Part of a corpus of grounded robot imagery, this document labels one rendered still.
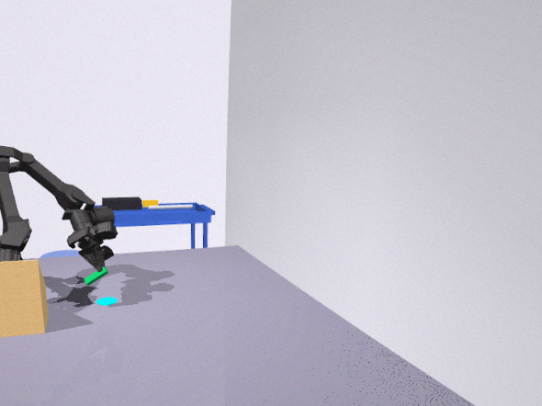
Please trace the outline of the green rectangular post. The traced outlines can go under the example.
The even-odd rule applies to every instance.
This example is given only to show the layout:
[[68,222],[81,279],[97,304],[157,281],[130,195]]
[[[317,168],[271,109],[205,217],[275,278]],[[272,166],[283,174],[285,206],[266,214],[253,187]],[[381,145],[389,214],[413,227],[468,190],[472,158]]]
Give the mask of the green rectangular post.
[[99,278],[103,277],[107,273],[108,273],[107,269],[105,267],[102,267],[102,271],[100,272],[96,271],[91,276],[86,277],[84,281],[87,285],[90,286],[91,284],[93,284],[93,282],[97,281]]

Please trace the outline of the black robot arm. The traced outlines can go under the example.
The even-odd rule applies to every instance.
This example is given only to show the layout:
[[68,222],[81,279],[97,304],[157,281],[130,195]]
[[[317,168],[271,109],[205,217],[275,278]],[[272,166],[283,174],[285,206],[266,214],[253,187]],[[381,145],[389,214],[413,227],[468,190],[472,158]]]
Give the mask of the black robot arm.
[[[10,163],[10,157],[20,162]],[[105,240],[116,239],[115,216],[107,206],[94,207],[93,199],[83,190],[60,180],[50,170],[34,159],[31,153],[0,145],[0,210],[3,220],[3,235],[0,235],[0,262],[21,261],[21,252],[29,240],[32,229],[29,220],[23,220],[17,210],[17,203],[10,182],[10,175],[16,172],[29,174],[37,183],[52,193],[64,210],[62,220],[69,220],[73,230],[82,222],[90,221],[93,236]],[[84,209],[80,209],[83,204]],[[93,225],[92,225],[93,224]]]

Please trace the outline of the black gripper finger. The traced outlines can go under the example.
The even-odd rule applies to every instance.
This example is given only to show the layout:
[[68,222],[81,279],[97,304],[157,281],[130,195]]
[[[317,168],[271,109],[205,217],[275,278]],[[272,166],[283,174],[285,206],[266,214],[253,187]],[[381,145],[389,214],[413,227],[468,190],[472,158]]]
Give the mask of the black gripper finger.
[[88,247],[85,247],[79,251],[79,254],[86,260],[86,262],[94,266],[98,272],[102,271],[102,266],[98,255],[99,248],[100,244],[98,242],[94,242]]
[[100,263],[101,263],[102,267],[105,267],[105,254],[107,254],[107,252],[108,252],[108,250],[105,249],[105,248],[98,252]]

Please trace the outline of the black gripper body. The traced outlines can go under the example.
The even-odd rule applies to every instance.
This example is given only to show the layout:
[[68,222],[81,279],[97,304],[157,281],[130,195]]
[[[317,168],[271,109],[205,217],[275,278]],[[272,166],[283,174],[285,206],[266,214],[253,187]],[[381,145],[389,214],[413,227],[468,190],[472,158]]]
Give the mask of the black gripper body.
[[[90,221],[82,222],[79,225],[77,225],[73,231],[73,234],[68,236],[66,239],[68,246],[71,248],[75,248],[75,243],[77,243],[78,247],[81,249],[84,249],[85,247],[88,247],[90,244],[94,242],[101,242],[101,239],[99,239],[97,236],[93,236],[93,234],[90,232],[89,226],[91,225]],[[108,247],[107,245],[100,246],[98,251],[101,251],[103,249],[107,249],[108,252],[105,254],[105,261],[109,258],[111,258],[114,254],[112,252],[112,249]]]

